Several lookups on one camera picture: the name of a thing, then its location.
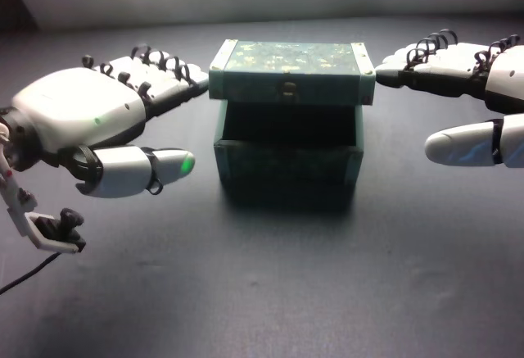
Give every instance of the green wooden box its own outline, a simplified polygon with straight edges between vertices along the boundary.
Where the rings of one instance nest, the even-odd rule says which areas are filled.
[[[374,84],[362,43],[226,40],[210,67],[221,180],[354,184]]]

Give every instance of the box lid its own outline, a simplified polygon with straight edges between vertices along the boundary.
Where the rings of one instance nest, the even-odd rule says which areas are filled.
[[[375,70],[363,43],[226,40],[210,66],[210,98],[372,105]]]

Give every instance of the dark table surface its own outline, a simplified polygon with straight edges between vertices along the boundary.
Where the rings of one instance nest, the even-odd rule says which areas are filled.
[[[524,34],[524,20],[442,17],[3,35],[0,101],[85,53],[110,60],[141,42],[207,67],[224,39],[362,41],[378,65],[445,27],[472,43]],[[85,215],[88,246],[0,297],[2,358],[524,356],[524,176],[444,167],[423,151],[439,129],[498,114],[467,96],[378,85],[355,195],[336,212],[228,201],[212,148],[218,111],[202,96],[134,142],[196,155],[158,197],[83,197],[43,163],[18,175],[37,211]],[[48,254],[5,210],[0,225],[4,285]]]

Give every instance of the black cable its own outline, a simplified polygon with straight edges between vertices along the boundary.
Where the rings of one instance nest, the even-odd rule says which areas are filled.
[[[38,272],[40,272],[43,268],[45,268],[46,265],[49,265],[51,262],[53,262],[61,253],[55,253],[51,254],[42,264],[37,266],[35,269],[31,270],[21,278],[18,278],[17,280],[14,280],[10,282],[8,285],[0,288],[0,295],[2,295],[5,292],[8,292],[13,287],[16,287],[18,284],[24,282],[25,280],[29,279],[31,276],[35,276]]]

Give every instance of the robotic hand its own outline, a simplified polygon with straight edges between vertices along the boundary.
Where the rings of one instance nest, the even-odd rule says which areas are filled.
[[[136,47],[129,57],[61,70],[22,89],[12,106],[0,110],[0,193],[22,236],[39,249],[81,252],[85,241],[75,227],[84,222],[64,209],[61,219],[34,213],[33,194],[20,188],[13,170],[44,161],[64,166],[82,181],[86,196],[116,198],[143,190],[159,194],[188,175],[194,156],[182,149],[126,145],[146,123],[203,94],[208,76],[166,52]]]
[[[444,97],[468,94],[492,111],[516,114],[433,134],[425,146],[431,161],[524,167],[524,46],[519,40],[515,34],[489,46],[459,43],[455,32],[443,29],[398,50],[377,67],[379,84]]]

